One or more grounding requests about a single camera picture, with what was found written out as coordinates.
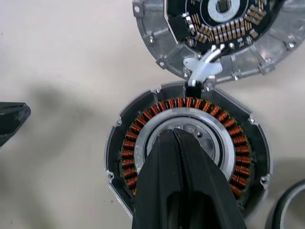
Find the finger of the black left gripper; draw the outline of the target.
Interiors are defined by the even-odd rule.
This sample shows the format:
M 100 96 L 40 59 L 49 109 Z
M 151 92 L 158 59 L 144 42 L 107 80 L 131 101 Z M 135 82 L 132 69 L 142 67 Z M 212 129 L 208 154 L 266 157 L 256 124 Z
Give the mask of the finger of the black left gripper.
M 0 146 L 2 147 L 29 118 L 31 109 L 26 103 L 0 103 Z

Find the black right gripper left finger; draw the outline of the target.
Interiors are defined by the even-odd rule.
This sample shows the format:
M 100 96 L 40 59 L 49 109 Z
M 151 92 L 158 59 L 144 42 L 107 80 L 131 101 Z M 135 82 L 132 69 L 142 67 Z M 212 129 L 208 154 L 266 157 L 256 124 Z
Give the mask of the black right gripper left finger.
M 172 129 L 155 139 L 138 174 L 132 228 L 189 228 L 183 141 L 190 136 L 182 129 Z

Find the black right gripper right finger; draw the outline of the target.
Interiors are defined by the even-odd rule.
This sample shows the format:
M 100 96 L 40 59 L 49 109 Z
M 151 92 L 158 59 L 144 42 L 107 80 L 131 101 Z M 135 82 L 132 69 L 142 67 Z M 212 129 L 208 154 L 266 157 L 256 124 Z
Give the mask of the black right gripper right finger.
M 179 219 L 184 229 L 245 229 L 244 217 L 220 168 L 190 133 L 177 129 L 183 198 Z

